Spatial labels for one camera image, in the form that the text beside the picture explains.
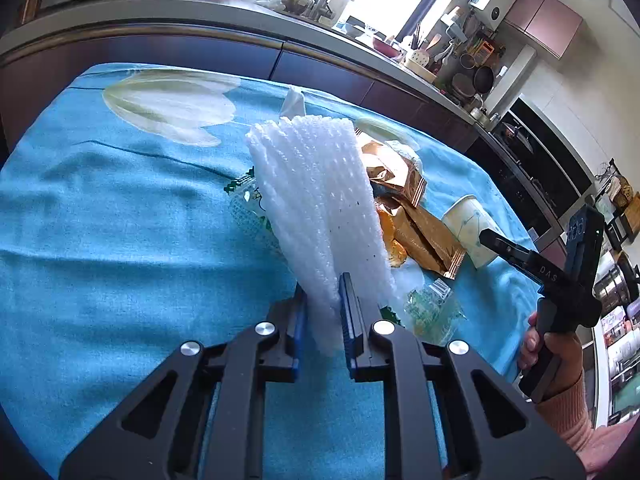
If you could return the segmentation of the person's right hand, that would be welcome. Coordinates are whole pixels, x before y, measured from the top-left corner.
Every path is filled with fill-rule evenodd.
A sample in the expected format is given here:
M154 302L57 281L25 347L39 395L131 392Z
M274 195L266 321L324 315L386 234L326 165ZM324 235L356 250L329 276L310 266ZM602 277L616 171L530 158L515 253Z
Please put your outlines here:
M582 345L574 332L566 334L541 333L537 330L538 313L529 315L528 327L523 335L518 352L518 369L524 373L530 370L543 353L552 356L558 366L540 402L549 400L569 388L582 378Z

